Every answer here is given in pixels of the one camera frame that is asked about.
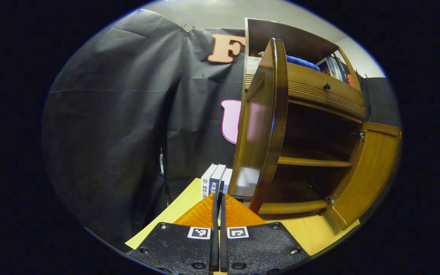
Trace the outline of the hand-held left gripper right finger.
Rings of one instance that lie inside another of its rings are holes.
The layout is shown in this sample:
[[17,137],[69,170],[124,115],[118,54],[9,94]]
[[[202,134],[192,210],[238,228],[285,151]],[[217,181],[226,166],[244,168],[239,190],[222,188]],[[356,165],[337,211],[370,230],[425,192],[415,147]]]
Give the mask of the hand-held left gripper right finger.
[[222,273],[277,273],[310,258],[282,222],[255,223],[247,214],[233,226],[228,202],[239,205],[232,214],[251,210],[229,195],[220,199],[220,271]]

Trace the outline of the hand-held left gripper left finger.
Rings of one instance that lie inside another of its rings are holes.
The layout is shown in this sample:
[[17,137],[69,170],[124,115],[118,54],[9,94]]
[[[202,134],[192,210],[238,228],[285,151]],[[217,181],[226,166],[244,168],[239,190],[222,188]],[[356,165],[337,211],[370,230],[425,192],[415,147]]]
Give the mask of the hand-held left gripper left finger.
[[157,223],[130,256],[164,273],[218,272],[218,195],[202,199],[174,223]]

